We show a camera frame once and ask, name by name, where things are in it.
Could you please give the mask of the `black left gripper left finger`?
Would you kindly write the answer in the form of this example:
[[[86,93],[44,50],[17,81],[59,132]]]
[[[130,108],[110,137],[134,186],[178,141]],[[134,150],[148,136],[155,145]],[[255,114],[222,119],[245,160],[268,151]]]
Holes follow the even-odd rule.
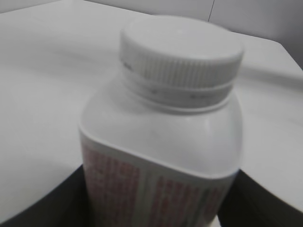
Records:
[[[91,227],[83,166],[45,197],[1,223],[2,227]]]

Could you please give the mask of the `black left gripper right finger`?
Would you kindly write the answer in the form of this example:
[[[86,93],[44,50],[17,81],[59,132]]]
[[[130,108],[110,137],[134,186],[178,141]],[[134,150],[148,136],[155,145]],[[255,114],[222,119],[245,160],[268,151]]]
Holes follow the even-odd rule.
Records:
[[[303,213],[239,171],[218,212],[222,227],[301,227]]]

